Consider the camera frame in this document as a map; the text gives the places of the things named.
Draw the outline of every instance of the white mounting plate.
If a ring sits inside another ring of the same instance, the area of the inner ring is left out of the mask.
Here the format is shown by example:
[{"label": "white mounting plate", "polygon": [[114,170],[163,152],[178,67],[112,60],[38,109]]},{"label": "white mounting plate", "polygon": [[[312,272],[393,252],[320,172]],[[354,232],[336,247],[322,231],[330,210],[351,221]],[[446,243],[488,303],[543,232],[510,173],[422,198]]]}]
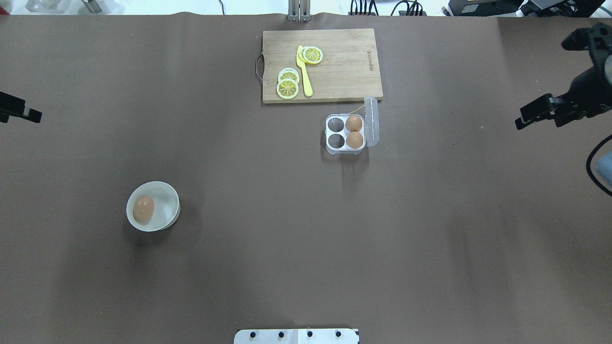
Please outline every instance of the white mounting plate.
[{"label": "white mounting plate", "polygon": [[234,336],[234,344],[359,344],[359,330],[358,329],[240,330]]}]

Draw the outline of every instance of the brown egg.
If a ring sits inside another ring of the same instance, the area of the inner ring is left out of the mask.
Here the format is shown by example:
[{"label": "brown egg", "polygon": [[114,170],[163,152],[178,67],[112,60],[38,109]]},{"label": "brown egg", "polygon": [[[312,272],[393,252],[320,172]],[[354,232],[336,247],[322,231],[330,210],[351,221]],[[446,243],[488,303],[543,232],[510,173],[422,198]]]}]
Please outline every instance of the brown egg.
[{"label": "brown egg", "polygon": [[363,143],[364,143],[364,137],[361,136],[361,134],[357,132],[352,132],[348,134],[348,137],[346,138],[346,144],[348,144],[348,146],[353,149],[357,149],[361,147]]},{"label": "brown egg", "polygon": [[346,128],[352,132],[360,131],[363,124],[364,123],[359,116],[353,115],[346,119]]},{"label": "brown egg", "polygon": [[142,196],[136,201],[136,204],[134,204],[134,219],[138,221],[138,223],[147,223],[153,216],[153,209],[155,209],[153,199],[149,196]]}]

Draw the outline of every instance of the cutting board handle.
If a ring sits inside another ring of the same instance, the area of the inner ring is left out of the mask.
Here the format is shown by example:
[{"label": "cutting board handle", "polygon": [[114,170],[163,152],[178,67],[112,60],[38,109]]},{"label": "cutting board handle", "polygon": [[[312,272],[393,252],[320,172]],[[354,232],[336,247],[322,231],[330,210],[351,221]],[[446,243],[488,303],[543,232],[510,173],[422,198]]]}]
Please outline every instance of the cutting board handle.
[{"label": "cutting board handle", "polygon": [[[259,59],[261,59],[261,76],[259,75]],[[255,59],[255,75],[261,81],[261,84],[264,83],[264,66],[266,65],[266,60],[264,60],[264,51],[261,50],[259,56]]]}]

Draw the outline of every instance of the brown table surface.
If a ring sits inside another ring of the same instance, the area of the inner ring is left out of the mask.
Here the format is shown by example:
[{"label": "brown table surface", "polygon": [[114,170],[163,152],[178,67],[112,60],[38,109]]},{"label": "brown table surface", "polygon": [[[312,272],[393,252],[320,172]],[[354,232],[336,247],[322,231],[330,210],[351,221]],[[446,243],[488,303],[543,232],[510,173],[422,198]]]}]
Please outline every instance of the brown table surface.
[{"label": "brown table surface", "polygon": [[[584,171],[612,116],[517,131],[590,65],[594,20],[0,17],[0,342],[231,343],[358,327],[363,344],[612,342],[611,200]],[[263,105],[264,30],[374,28],[380,143]],[[125,217],[170,183],[174,226]]]}]

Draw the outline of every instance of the egg carton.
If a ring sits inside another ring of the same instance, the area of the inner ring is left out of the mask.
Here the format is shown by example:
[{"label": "egg carton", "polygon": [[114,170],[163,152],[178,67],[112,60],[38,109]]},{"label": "egg carton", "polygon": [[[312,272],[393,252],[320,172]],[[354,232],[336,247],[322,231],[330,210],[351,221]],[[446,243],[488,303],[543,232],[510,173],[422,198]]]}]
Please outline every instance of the egg carton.
[{"label": "egg carton", "polygon": [[[366,146],[375,146],[379,141],[378,124],[378,102],[374,97],[364,98],[365,118],[361,115],[341,113],[331,114],[325,119],[325,148],[329,154],[354,154],[357,155]],[[346,144],[346,138],[351,133],[346,128],[346,120],[351,116],[357,116],[362,121],[359,133],[364,142],[358,148],[352,148]]]},{"label": "egg carton", "polygon": [[239,330],[234,344],[359,344],[358,329]]}]

